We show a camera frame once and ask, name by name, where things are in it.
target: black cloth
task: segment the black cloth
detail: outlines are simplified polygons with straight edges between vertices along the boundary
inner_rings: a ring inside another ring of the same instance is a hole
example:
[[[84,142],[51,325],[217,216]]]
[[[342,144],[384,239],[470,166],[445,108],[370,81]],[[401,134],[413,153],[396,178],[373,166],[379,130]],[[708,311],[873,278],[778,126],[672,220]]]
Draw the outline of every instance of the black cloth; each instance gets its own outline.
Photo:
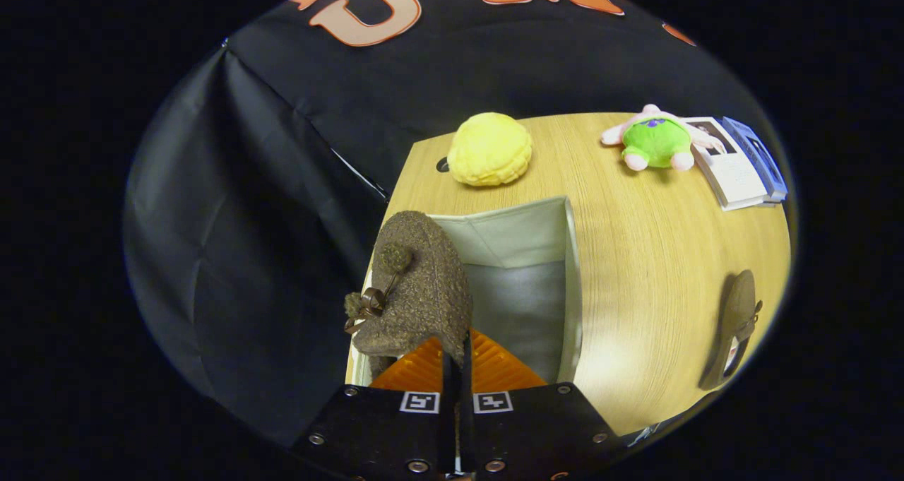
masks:
[[[724,66],[627,0],[418,0],[400,36],[350,47],[284,2],[172,91],[136,156],[127,269],[154,339],[202,394],[282,445],[345,378],[359,289],[411,144],[472,114],[727,115],[778,134]],[[391,11],[350,0],[368,24]]]

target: yellow plush toy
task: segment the yellow plush toy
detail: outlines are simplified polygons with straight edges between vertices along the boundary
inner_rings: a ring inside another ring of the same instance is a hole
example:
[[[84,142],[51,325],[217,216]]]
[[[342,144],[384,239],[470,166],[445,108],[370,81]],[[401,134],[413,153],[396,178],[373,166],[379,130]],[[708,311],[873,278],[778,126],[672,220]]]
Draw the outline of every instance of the yellow plush toy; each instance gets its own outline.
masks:
[[[532,148],[527,128],[508,115],[487,112],[458,127],[446,161],[456,181],[496,186],[527,172]]]

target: brown shoe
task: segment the brown shoe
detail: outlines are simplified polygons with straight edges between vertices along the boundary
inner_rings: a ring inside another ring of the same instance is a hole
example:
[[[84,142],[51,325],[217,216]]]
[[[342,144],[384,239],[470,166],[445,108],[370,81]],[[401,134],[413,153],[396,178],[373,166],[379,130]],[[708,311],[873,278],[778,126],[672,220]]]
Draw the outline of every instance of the brown shoe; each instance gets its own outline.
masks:
[[[371,356],[376,378],[392,359],[436,336],[462,366],[471,326],[468,276],[455,245],[427,215],[407,210],[389,218],[374,244],[371,288],[346,297],[353,345]]]
[[[762,301],[756,301],[753,273],[745,269],[734,279],[727,294],[716,330],[716,350],[703,371],[700,388],[717,388],[735,374],[747,351],[762,306]]]

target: blue book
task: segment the blue book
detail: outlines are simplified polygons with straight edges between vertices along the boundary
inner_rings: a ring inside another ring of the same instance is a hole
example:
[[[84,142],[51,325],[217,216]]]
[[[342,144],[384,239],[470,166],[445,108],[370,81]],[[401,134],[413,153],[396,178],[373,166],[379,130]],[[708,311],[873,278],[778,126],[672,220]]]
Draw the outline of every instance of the blue book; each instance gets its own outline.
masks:
[[[766,195],[768,195],[766,200],[770,202],[784,201],[788,188],[782,178],[782,173],[778,171],[778,165],[766,150],[766,144],[759,140],[756,133],[753,133],[753,130],[746,124],[739,123],[730,117],[723,117],[720,123],[753,163],[753,168],[756,169],[759,179],[762,179],[766,188]]]

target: wooden table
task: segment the wooden table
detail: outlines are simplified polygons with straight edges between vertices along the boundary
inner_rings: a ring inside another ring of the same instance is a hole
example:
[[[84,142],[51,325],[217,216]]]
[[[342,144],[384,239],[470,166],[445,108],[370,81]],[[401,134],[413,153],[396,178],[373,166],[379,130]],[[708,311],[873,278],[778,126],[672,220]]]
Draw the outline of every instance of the wooden table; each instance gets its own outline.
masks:
[[[763,301],[748,362],[791,265],[781,207],[726,213],[697,166],[634,172],[621,147],[602,146],[602,131],[631,115],[521,120],[533,136],[533,158],[522,178],[501,187],[471,188],[436,170],[454,133],[416,143],[384,218],[400,210],[466,215],[567,195],[581,260],[583,340],[574,382],[619,435],[674,417],[707,394],[697,384],[723,288],[747,268]]]

